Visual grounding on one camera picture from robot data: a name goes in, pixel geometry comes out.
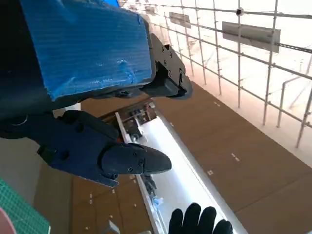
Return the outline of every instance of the metal rail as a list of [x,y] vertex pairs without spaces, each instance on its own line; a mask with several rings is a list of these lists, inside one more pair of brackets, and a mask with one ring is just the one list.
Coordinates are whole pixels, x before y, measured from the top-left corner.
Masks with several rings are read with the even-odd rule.
[[202,45],[201,45],[201,36],[200,36],[200,28],[199,28],[199,21],[198,21],[199,20],[198,10],[195,10],[195,11],[196,11],[196,19],[197,19],[197,29],[198,29],[198,39],[199,39],[201,63],[202,63],[202,67],[203,67],[204,83],[206,85],[207,81],[206,81],[206,72],[205,72],[205,65],[204,65],[204,55],[203,55],[203,49],[202,49]]
[[216,63],[217,63],[217,68],[218,68],[218,79],[219,79],[219,95],[222,95],[222,89],[221,89],[221,68],[220,68],[220,62],[219,62],[219,47],[218,47],[218,34],[216,32],[217,27],[216,27],[216,17],[215,17],[215,11],[214,11],[214,38],[215,38],[215,44],[216,44]]
[[[238,0],[238,9],[240,8],[240,0]],[[238,92],[237,92],[237,106],[238,108],[240,108],[240,88],[241,88],[241,79],[240,79],[240,39],[241,39],[241,23],[240,23],[240,15],[238,16],[238,42],[237,42],[237,51],[238,51],[238,54],[237,54],[237,60],[238,60],[238,78],[237,78],[237,83],[238,83]]]
[[[142,5],[149,5],[149,6],[163,6],[163,7],[178,7],[181,8],[181,6],[175,6],[175,5],[157,5],[157,4],[147,4],[147,3],[141,3]],[[218,11],[218,12],[228,12],[228,13],[236,13],[236,10],[225,10],[225,9],[213,9],[213,8],[204,8],[204,7],[191,7],[191,6],[182,6],[182,8],[188,8],[188,9],[197,9],[197,10],[205,10],[205,11]],[[270,12],[255,12],[255,11],[245,11],[244,12],[247,15],[260,15],[260,16],[276,16],[276,17],[286,17],[286,18],[298,18],[298,19],[309,19],[312,20],[312,15],[303,15],[303,14],[284,14],[284,13],[270,13]]]
[[[278,0],[275,0],[275,9],[274,13],[277,13],[277,5]],[[267,120],[267,110],[268,110],[268,99],[269,99],[269,89],[270,89],[270,78],[271,78],[271,69],[272,69],[272,59],[273,59],[273,46],[274,46],[274,33],[275,33],[275,26],[276,26],[276,16],[273,17],[273,27],[272,27],[272,37],[271,37],[271,46],[270,46],[270,56],[269,56],[269,65],[268,65],[268,78],[267,78],[267,88],[265,92],[265,101],[264,101],[264,111],[263,111],[263,122],[262,124],[265,125]]]

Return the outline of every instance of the wire mesh fence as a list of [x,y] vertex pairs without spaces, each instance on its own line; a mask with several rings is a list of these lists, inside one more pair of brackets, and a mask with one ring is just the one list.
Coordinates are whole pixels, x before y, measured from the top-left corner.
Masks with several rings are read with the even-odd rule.
[[[301,126],[296,147],[299,147],[304,128],[312,127],[309,122],[312,101],[312,49],[308,45],[312,36],[305,33],[300,37],[304,38],[299,41],[300,45],[290,44],[296,43],[297,39],[292,39],[292,31],[285,29],[290,27],[289,24],[285,25],[285,20],[291,19],[291,22],[295,22],[292,30],[298,32],[296,28],[305,27],[302,22],[308,25],[312,15],[300,14],[303,10],[294,8],[296,14],[279,12],[278,0],[270,1],[269,11],[249,11],[242,8],[242,1],[231,1],[229,6],[220,5],[220,1],[215,0],[163,0],[157,1],[159,4],[152,4],[148,0],[128,0],[120,3],[124,8],[144,14],[151,27],[158,27],[159,37],[163,42],[171,44],[182,60],[188,60],[192,76],[195,72],[194,66],[199,66],[206,85],[206,71],[214,74],[218,78],[220,95],[223,94],[223,80],[237,86],[238,108],[241,107],[242,91],[263,101],[263,125],[267,122],[268,106],[279,111],[277,127],[281,126],[282,114],[298,120]],[[285,5],[280,8],[286,9],[285,11],[288,9]],[[255,26],[266,26],[271,31],[267,50],[242,43],[244,39],[248,39],[242,35],[242,29],[246,27],[242,24],[243,20]],[[225,35],[231,36],[223,29],[222,23],[225,21],[237,23],[237,41],[224,39]],[[277,27],[283,28],[285,36],[281,40],[285,41],[282,43],[275,41],[275,33],[281,31]],[[295,86],[295,91],[287,90]],[[294,110],[294,103],[299,108]]]

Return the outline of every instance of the pink object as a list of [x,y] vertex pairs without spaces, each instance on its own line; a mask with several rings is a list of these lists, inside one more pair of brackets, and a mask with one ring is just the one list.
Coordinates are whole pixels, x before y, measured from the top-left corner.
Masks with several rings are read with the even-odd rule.
[[15,228],[9,216],[1,207],[0,207],[0,233],[16,234]]

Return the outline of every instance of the metal bar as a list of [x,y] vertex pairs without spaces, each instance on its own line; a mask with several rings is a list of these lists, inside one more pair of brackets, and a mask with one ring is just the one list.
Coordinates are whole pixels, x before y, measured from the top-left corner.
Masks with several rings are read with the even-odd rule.
[[240,108],[240,82],[241,82],[241,79],[240,79],[240,57],[241,57],[241,51],[240,51],[240,39],[241,39],[241,24],[240,24],[240,15],[238,16],[238,42],[237,42],[237,51],[238,51],[238,54],[237,54],[237,58],[238,58],[238,97],[237,97],[237,100],[238,100],[238,107]]
[[[183,7],[182,0],[180,0],[180,2],[181,2],[182,13],[183,13],[183,15],[185,15],[185,14],[184,14],[184,7]],[[188,49],[188,52],[189,52],[189,56],[190,56],[190,58],[191,58],[191,50],[190,50],[189,36],[188,36],[186,27],[184,27],[184,31],[185,31],[185,35],[186,35],[185,38],[186,38],[187,49]],[[190,63],[191,63],[192,75],[194,76],[193,63],[192,63],[192,61],[190,61]]]
[[180,58],[181,58],[181,60],[182,60],[182,53],[181,53],[181,47],[180,47],[180,42],[179,42],[179,36],[178,36],[178,31],[176,30],[175,31],[176,32],[176,40],[177,40],[177,47],[178,47],[178,49],[179,49],[179,53],[180,53]]
[[[277,5],[278,5],[278,0],[275,0],[275,9],[274,9],[275,14],[277,13]],[[275,35],[274,35],[275,26],[276,26],[276,16],[273,17],[272,38],[271,38],[271,47],[270,47],[270,56],[269,56],[269,65],[268,65],[267,88],[265,92],[265,102],[264,102],[264,112],[263,112],[263,122],[262,122],[263,125],[265,125],[265,122],[267,120],[270,78],[271,78],[272,59],[273,59],[273,46],[274,46],[274,38],[275,38]]]
[[201,36],[200,36],[200,28],[199,28],[199,21],[198,21],[198,10],[196,11],[196,19],[197,19],[197,29],[198,29],[198,37],[199,37],[199,48],[200,48],[200,55],[201,55],[201,62],[202,62],[202,67],[203,67],[203,75],[204,75],[204,82],[205,85],[207,85],[206,81],[206,72],[205,72],[205,65],[204,65],[204,56],[203,56],[203,49],[201,45]]
[[160,33],[161,33],[161,37],[162,37],[162,43],[164,43],[165,37],[164,37],[164,34],[163,34],[163,32],[162,32],[163,27],[161,27],[161,26],[159,25],[159,29],[160,29]]
[[[213,9],[213,8],[203,8],[203,7],[191,7],[191,6],[174,6],[174,5],[158,5],[158,4],[147,4],[142,3],[142,5],[149,6],[164,6],[164,7],[180,7],[180,8],[189,8],[205,11],[219,11],[219,12],[229,12],[236,13],[236,10],[226,10],[226,9]],[[260,16],[276,16],[276,17],[286,17],[286,18],[299,18],[299,19],[312,19],[312,15],[302,15],[302,14],[284,14],[284,13],[270,13],[270,12],[255,12],[255,11],[245,11],[244,14],[247,15],[260,15]]]
[[312,88],[311,88],[311,91],[310,91],[310,95],[309,95],[309,99],[308,99],[308,102],[307,102],[306,110],[304,112],[304,116],[303,116],[303,119],[301,121],[301,127],[300,127],[299,136],[298,136],[297,143],[296,143],[296,148],[299,147],[299,144],[300,144],[300,141],[301,141],[301,138],[302,138],[302,135],[303,135],[304,127],[307,125],[306,122],[307,122],[307,118],[308,118],[308,116],[310,114],[311,101],[312,101]]
[[282,109],[283,109],[283,103],[284,103],[284,94],[285,94],[285,82],[282,85],[282,93],[281,93],[281,99],[279,102],[279,111],[278,111],[278,117],[277,117],[277,128],[281,126],[281,119],[282,119]]
[[166,17],[166,12],[165,12],[165,11],[164,11],[164,18],[165,18],[165,20],[166,20],[166,26],[167,26],[167,32],[168,32],[169,42],[170,42],[170,45],[172,46],[171,38],[170,38],[170,35],[169,35],[169,25],[168,25],[168,22],[167,22],[167,17]]
[[216,62],[217,62],[217,68],[218,68],[218,78],[219,78],[219,95],[222,95],[222,89],[221,89],[221,75],[220,75],[220,62],[219,62],[219,47],[218,47],[218,35],[217,35],[217,27],[216,27],[216,17],[215,17],[215,11],[214,11],[214,36],[215,36],[215,44],[216,44]]
[[[178,31],[175,31],[175,30],[172,30],[172,31],[184,35],[183,33],[178,32]],[[196,38],[196,37],[192,37],[191,35],[189,35],[189,37],[190,37],[190,38],[197,39],[197,40],[199,39],[199,38]],[[212,43],[212,42],[209,42],[209,41],[206,41],[206,40],[203,40],[203,39],[202,39],[201,41],[204,42],[204,43],[207,43],[207,44],[209,44],[209,45],[217,46],[216,44],[214,44],[214,43]],[[232,52],[232,53],[234,53],[234,54],[239,54],[237,51],[232,50],[232,49],[230,49],[230,48],[226,48],[226,47],[223,47],[223,46],[221,46],[221,45],[218,45],[218,47],[219,47],[220,49],[227,50],[227,51]],[[269,65],[269,62],[266,62],[266,61],[261,60],[261,59],[259,59],[259,58],[255,58],[255,57],[246,55],[246,54],[244,54],[244,53],[240,53],[240,55],[243,56],[243,57],[252,59],[252,60],[254,60],[254,61],[258,61],[258,62],[261,62],[261,63],[263,63],[263,64]],[[303,73],[300,73],[300,72],[293,71],[293,70],[291,70],[291,69],[288,69],[288,68],[285,68],[285,67],[276,65],[276,64],[274,64],[274,63],[272,64],[272,67],[275,67],[275,68],[278,68],[278,69],[283,70],[283,71],[285,71],[285,72],[289,72],[289,73],[291,73],[291,74],[294,74],[294,75],[301,76],[301,77],[304,77],[304,78],[306,78],[306,79],[312,80],[312,77],[311,77],[311,76],[308,76],[308,75],[303,74]]]

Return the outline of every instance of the small object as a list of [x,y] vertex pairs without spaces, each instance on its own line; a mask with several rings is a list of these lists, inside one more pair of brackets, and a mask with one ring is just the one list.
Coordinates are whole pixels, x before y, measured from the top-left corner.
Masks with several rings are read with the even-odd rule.
[[213,172],[212,170],[209,170],[209,171],[207,171],[207,174],[208,174],[209,176],[211,176],[211,175],[214,174],[214,172]]
[[138,161],[139,166],[142,166],[143,163],[144,163],[144,160],[143,160],[143,159],[140,159],[140,160]]
[[244,9],[242,7],[239,7],[237,10],[236,10],[236,15],[237,16],[242,16],[243,14],[245,13]]

